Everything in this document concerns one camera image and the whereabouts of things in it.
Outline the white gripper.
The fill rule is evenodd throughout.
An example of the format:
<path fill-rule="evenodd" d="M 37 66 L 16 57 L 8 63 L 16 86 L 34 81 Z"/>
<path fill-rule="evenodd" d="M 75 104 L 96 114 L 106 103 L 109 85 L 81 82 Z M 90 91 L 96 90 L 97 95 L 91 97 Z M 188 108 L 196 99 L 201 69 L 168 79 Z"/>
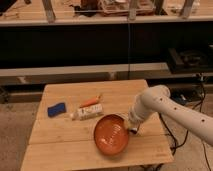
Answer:
<path fill-rule="evenodd" d="M 144 106 L 132 106 L 124 122 L 127 130 L 138 130 L 140 125 L 149 117 L 149 111 Z"/>

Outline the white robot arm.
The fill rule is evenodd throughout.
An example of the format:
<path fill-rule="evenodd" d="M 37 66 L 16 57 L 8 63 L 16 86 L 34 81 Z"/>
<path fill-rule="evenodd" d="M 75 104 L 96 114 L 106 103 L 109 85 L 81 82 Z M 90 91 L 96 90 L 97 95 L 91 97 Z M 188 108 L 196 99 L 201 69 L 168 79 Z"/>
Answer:
<path fill-rule="evenodd" d="M 213 146 L 213 117 L 184 107 L 170 99 L 170 90 L 165 85 L 148 87 L 136 95 L 131 106 L 126 127 L 136 129 L 154 112 L 166 115 Z"/>

